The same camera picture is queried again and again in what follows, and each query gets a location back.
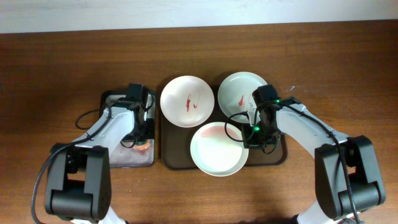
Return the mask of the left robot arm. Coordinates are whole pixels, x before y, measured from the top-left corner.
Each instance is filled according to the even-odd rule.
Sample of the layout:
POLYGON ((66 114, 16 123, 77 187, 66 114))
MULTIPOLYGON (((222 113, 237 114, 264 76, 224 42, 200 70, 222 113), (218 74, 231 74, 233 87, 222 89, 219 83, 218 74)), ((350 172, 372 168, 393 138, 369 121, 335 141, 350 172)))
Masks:
POLYGON ((45 211, 72 223, 124 223, 111 208, 110 154, 129 135, 144 133, 140 124, 154 105, 115 101, 81 137, 56 143, 44 165, 45 211))

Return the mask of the white front plate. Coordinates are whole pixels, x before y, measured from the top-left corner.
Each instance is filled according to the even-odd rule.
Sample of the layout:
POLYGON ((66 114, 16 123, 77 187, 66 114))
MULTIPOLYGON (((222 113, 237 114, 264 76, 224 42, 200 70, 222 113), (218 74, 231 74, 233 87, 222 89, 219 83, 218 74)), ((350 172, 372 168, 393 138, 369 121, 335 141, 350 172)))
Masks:
POLYGON ((233 175, 245 165, 249 155, 249 150, 243 147, 241 140, 241 131, 232 124, 208 123, 200 127, 192 137, 192 160, 208 175, 233 175))

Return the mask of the pink white plate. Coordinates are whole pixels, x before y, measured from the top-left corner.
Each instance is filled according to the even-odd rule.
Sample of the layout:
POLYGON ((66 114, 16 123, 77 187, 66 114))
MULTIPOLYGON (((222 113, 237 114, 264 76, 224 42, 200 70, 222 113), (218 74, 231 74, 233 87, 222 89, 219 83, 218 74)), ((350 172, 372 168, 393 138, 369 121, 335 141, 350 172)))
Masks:
POLYGON ((160 95, 160 108, 172 124, 192 128, 204 123, 212 114, 215 97, 209 84, 194 76, 169 81, 160 95))

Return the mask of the green orange sponge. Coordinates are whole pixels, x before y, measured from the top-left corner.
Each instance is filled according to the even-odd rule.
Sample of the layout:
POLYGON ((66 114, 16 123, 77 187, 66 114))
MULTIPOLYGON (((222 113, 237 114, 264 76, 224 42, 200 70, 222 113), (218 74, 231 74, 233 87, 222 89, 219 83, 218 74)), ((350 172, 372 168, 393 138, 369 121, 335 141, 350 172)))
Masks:
POLYGON ((150 141, 145 140, 145 141, 136 141, 136 143, 133 146, 133 149, 136 151, 145 151, 150 147, 150 141))

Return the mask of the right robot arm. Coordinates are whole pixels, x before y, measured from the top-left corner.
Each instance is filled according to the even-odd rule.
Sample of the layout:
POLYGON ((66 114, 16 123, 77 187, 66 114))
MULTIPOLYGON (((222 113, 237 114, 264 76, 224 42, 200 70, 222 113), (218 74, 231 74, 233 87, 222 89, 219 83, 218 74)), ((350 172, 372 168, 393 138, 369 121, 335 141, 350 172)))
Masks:
POLYGON ((296 140, 315 160, 316 201, 293 223, 361 223, 359 213, 382 205, 386 191, 373 143, 350 137, 315 115, 298 99, 282 99, 272 85, 252 93, 255 112, 242 128, 247 149, 264 150, 282 134, 296 140))

